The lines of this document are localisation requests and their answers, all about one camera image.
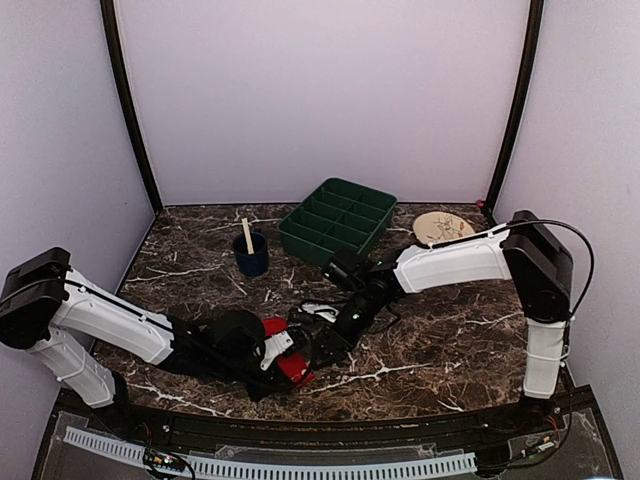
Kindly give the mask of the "red santa sock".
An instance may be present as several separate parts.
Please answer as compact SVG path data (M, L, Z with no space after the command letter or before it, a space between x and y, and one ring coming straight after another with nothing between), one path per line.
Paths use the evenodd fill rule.
M264 319L262 321L262 325L265 329L265 340L269 336L279 333L283 330L286 330L289 333L288 323L284 318L281 317L271 317ZM295 350L295 341L292 347L290 347L285 353L277 357L277 359L271 364L270 368L271 367L275 367L277 371L283 373L284 376L288 378L297 388L301 388L315 378L315 375L311 370L310 363L304 359L301 353Z

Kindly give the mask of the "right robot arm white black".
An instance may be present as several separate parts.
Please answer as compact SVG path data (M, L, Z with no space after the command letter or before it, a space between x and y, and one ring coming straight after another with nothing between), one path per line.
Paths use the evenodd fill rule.
M540 219L529 210L471 236L439 243L416 241L377 260L341 248L324 276L350 296L335 320L313 338L313 361L324 368L346 358L377 314L407 295L484 281L510 281L527 322L523 394L510 413L521 434L534 432L549 416L560 368L569 354L570 328L581 302L571 298L574 262L552 233L564 222Z

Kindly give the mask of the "green compartment tray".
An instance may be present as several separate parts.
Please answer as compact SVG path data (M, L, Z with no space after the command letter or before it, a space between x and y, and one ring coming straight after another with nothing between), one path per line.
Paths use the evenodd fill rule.
M397 198L341 178L329 178L278 225L284 251L324 266L342 248L368 254L390 225Z

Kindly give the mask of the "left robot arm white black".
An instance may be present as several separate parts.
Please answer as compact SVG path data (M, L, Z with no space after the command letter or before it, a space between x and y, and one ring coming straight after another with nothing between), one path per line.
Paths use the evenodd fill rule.
M253 401L313 377L302 342L279 317L232 310L204 329L133 305L74 269L53 247L11 269L1 292L1 342L42 362L120 436L141 427L125 381L76 340L86 333L172 374L242 383Z

